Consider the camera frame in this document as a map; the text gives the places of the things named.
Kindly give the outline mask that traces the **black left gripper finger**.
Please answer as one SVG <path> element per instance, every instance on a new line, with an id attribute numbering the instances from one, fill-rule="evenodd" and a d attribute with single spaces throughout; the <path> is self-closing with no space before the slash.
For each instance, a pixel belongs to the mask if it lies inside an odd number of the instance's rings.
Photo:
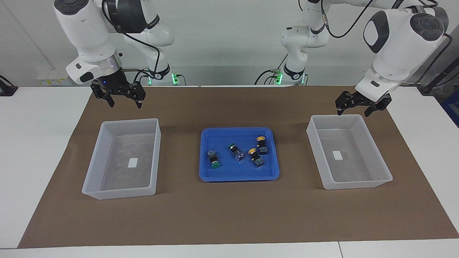
<path id="1" fill-rule="evenodd" d="M 382 96 L 382 98 L 380 98 L 380 100 L 377 102 L 367 100 L 366 104 L 368 108 L 364 111 L 364 114 L 366 117 L 368 117 L 376 111 L 384 111 L 391 102 L 392 98 L 390 94 Z"/>
<path id="2" fill-rule="evenodd" d="M 343 93 L 341 93 L 335 100 L 335 105 L 338 115 L 343 114 L 346 109 L 353 108 L 354 102 L 352 99 L 352 94 L 348 91 L 343 91 Z"/>

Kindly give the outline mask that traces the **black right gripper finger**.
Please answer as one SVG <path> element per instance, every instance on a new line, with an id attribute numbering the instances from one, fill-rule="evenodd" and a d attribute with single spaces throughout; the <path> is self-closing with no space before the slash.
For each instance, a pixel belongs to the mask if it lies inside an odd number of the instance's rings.
<path id="1" fill-rule="evenodd" d="M 102 99 L 103 101 L 107 102 L 111 108 L 115 105 L 115 102 L 111 97 L 111 94 L 103 90 L 99 81 L 92 81 L 90 88 L 93 91 L 93 95 L 95 96 L 95 98 Z"/>
<path id="2" fill-rule="evenodd" d="M 141 109 L 146 93 L 140 82 L 130 83 L 128 86 L 128 98 L 135 101 L 138 109 Z"/>

